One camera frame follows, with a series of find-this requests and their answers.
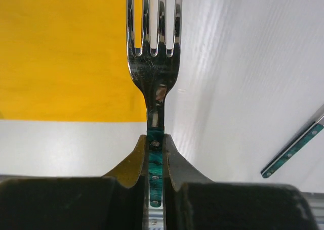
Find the yellow printed cloth placemat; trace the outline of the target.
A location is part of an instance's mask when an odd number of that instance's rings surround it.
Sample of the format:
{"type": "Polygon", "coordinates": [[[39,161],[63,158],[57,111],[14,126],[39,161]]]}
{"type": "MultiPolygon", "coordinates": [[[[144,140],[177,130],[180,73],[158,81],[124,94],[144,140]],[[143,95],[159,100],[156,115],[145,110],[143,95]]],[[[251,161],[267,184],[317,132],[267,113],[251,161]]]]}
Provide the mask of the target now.
{"type": "Polygon", "coordinates": [[[143,122],[126,0],[1,0],[1,119],[143,122]]]}

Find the fork with green handle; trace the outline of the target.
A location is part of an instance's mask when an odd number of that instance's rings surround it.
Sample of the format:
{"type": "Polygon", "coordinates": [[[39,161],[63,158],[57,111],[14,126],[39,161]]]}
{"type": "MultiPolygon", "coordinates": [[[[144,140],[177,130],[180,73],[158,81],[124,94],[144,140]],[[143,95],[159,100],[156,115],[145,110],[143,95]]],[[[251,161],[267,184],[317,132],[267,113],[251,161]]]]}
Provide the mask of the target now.
{"type": "Polygon", "coordinates": [[[156,48],[150,41],[150,0],[142,0],[141,46],[135,47],[134,0],[126,0],[127,59],[130,77],[144,96],[150,206],[160,207],[163,195],[165,99],[175,85],[181,54],[183,0],[175,0],[172,48],[166,46],[166,0],[158,0],[156,48]]]}

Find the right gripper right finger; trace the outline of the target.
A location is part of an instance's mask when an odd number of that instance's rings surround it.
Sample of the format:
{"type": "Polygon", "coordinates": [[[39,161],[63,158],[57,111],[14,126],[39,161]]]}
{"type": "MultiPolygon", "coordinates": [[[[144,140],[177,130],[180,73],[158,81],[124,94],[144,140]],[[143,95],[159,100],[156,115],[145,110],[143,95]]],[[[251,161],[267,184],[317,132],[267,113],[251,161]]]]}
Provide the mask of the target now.
{"type": "Polygon", "coordinates": [[[214,182],[164,136],[165,229],[318,229],[306,198],[291,185],[214,182]]]}

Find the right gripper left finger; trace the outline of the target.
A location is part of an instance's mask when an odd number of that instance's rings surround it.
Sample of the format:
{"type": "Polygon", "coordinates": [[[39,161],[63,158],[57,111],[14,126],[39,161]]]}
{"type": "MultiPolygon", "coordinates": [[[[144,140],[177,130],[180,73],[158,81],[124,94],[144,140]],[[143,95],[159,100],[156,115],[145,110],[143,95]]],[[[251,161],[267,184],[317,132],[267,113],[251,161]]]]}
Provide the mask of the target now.
{"type": "Polygon", "coordinates": [[[1,229],[148,229],[146,136],[99,177],[1,176],[1,229]]]}

